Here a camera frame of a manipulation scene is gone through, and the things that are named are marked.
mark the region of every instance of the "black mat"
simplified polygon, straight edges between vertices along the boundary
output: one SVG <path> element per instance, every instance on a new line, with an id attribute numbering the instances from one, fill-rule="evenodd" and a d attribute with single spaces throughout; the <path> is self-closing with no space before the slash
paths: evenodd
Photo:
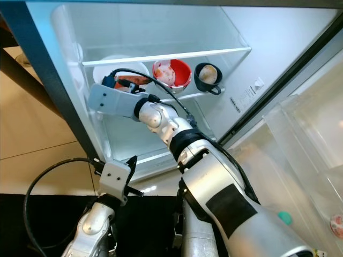
<path id="1" fill-rule="evenodd" d="M 62 240 L 93 199 L 93 196 L 32 196 L 30 217 L 38 242 L 50 245 Z M 0 194 L 0 256 L 39 256 L 28 247 L 23 200 L 23 195 Z M 172 196 L 130 197 L 116 214 L 118 256 L 180 256 L 180 251 L 170 250 L 174 206 Z M 46 253 L 61 256 L 66 245 Z"/>

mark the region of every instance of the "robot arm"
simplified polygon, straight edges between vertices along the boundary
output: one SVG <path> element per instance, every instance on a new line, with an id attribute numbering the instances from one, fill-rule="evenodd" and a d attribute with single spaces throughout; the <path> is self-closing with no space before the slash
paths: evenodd
<path id="1" fill-rule="evenodd" d="M 103 99 L 103 90 L 107 89 L 93 86 L 91 108 L 100 110 L 101 103 L 109 100 Z M 111 93 L 116 98 L 126 97 L 115 89 Z M 217 225 L 230 256 L 313 256 L 294 231 L 246 195 L 236 166 L 196 128 L 172 107 L 149 101 L 148 94 L 140 93 L 136 98 L 136 102 L 125 101 L 133 111 L 127 117 L 145 123 L 168 146 L 183 174 L 179 183 L 183 197 L 199 220 Z"/>

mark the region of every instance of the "tiled floor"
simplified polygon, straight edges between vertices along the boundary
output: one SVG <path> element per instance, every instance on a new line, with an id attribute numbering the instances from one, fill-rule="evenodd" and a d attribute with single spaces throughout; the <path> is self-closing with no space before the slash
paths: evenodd
<path id="1" fill-rule="evenodd" d="M 13 57 L 19 47 L 7 48 Z M 47 167 L 86 157 L 67 123 L 0 72 L 0 193 L 25 194 Z M 47 174 L 34 194 L 94 195 L 87 163 L 65 164 Z"/>

